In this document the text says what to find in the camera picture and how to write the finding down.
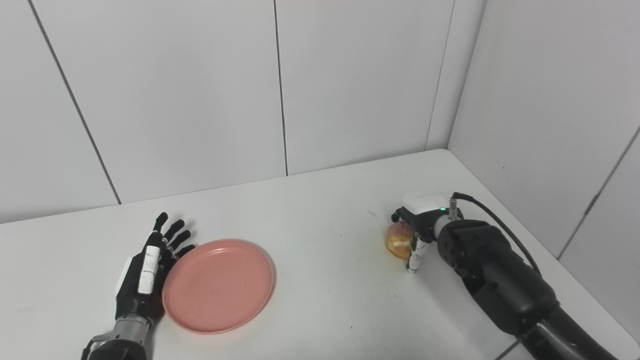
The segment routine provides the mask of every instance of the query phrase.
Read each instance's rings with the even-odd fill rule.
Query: black cable
[[[491,211],[489,208],[487,208],[482,202],[479,202],[478,200],[476,200],[476,198],[474,198],[471,195],[467,195],[465,193],[459,193],[459,192],[454,192],[453,195],[451,195],[452,199],[459,199],[459,200],[465,200],[465,201],[469,201],[474,203],[478,208],[481,208],[482,210],[484,210],[485,213],[489,214],[489,216],[496,222],[498,223],[498,225],[500,225],[500,227],[502,228],[502,230],[504,230],[505,233],[507,233],[507,235],[509,235],[509,237],[513,240],[513,242],[518,245],[518,248],[520,249],[520,251],[522,251],[522,253],[524,254],[524,256],[527,258],[527,260],[529,261],[529,264],[531,264],[531,268],[533,268],[533,271],[537,272],[538,275],[542,276],[542,274],[540,273],[540,269],[538,268],[538,264],[536,264],[536,261],[533,260],[533,257],[531,256],[531,254],[529,253],[529,251],[527,250],[526,247],[524,247],[524,245],[522,244],[522,242],[520,241],[520,239],[518,239],[518,237],[516,236],[516,234],[513,233],[513,231],[511,231],[511,229],[507,226],[507,224],[505,224],[502,220],[500,220],[500,218],[498,217],[498,215],[494,214],[493,211]]]

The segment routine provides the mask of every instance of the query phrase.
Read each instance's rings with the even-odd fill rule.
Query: pink plate
[[[242,326],[269,300],[273,268],[256,246],[218,240],[188,252],[169,273],[163,290],[166,314],[198,334]]]

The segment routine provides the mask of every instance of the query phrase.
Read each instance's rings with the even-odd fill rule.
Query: white table
[[[225,334],[166,317],[153,360],[495,359],[498,331],[435,247],[416,274],[384,247],[403,194],[461,191],[492,208],[528,247],[564,309],[621,360],[636,342],[448,151],[0,225],[0,348],[5,359],[77,359],[113,326],[115,283],[155,217],[184,217],[205,243],[239,238],[273,259],[271,300]],[[487,217],[460,203],[468,218]]]

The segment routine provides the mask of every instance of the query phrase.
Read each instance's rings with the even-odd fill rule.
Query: robotic arm
[[[195,245],[178,250],[191,232],[185,230],[182,219],[171,225],[163,235],[166,213],[156,219],[154,230],[145,246],[131,259],[127,273],[116,296],[113,330],[94,336],[83,350],[81,360],[147,360],[144,342],[151,327],[164,314],[162,289],[169,271]]]
[[[457,199],[473,202],[492,216],[512,235],[531,265],[511,250],[498,227],[462,219]],[[531,255],[486,206],[461,193],[454,193],[448,207],[438,196],[409,196],[403,203],[392,220],[403,219],[416,230],[409,272],[418,269],[426,247],[435,241],[442,260],[461,277],[484,313],[500,330],[514,335],[535,359],[615,360],[562,310]]]

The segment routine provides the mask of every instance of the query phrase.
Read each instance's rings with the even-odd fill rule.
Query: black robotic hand
[[[154,230],[142,251],[131,260],[127,275],[116,296],[116,319],[134,313],[154,323],[164,314],[164,281],[178,259],[195,248],[195,245],[189,245],[177,251],[191,236],[191,231],[185,230],[173,239],[184,227],[182,219],[173,223],[162,235],[162,226],[168,217],[166,213],[158,216]]]
[[[158,216],[142,251],[131,259],[116,296],[113,331],[94,337],[83,351],[82,360],[146,360],[143,343],[151,326],[164,314],[162,290],[166,277],[176,262],[195,248],[188,245],[178,251],[191,236],[189,230],[176,236],[184,227],[182,219],[162,234],[168,217],[166,213]],[[104,343],[92,351],[93,344],[99,342]]]

